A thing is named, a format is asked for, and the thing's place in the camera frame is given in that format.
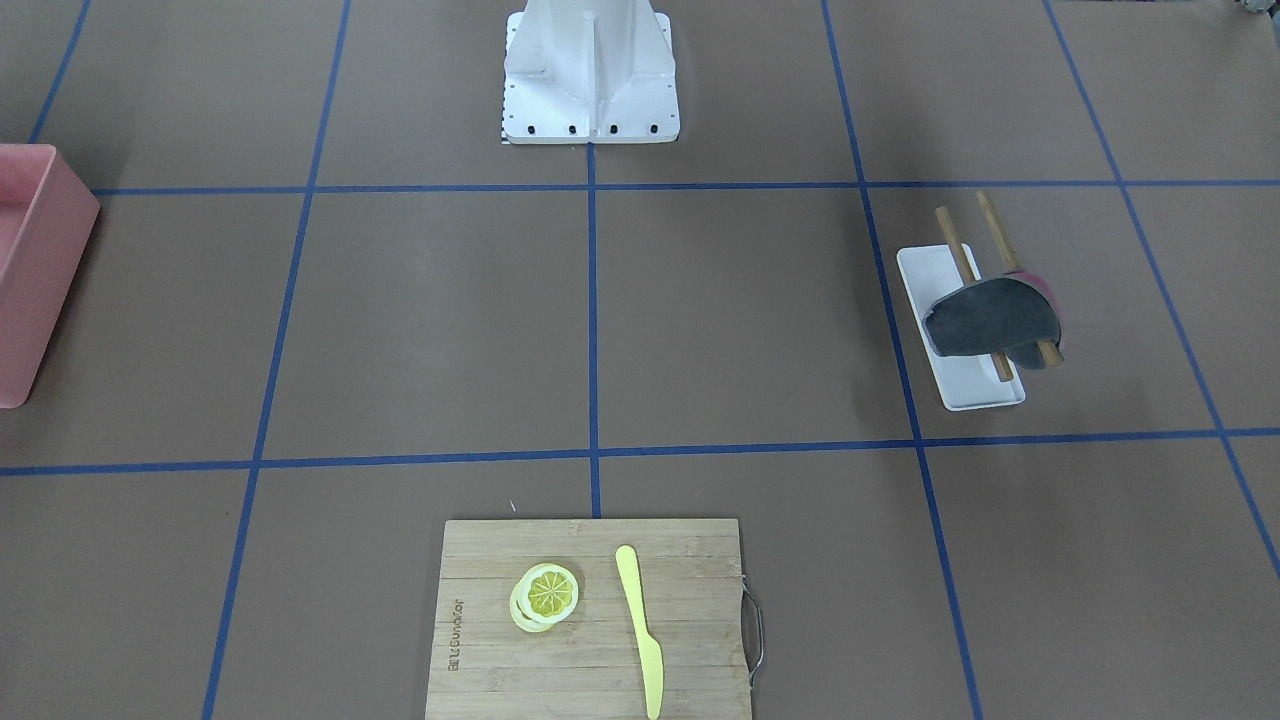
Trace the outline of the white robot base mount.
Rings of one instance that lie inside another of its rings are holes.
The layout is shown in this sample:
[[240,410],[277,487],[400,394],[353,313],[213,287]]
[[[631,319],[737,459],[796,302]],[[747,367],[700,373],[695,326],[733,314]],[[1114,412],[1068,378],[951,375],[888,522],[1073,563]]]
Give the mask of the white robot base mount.
[[652,3],[529,1],[504,40],[503,142],[678,140],[672,24]]

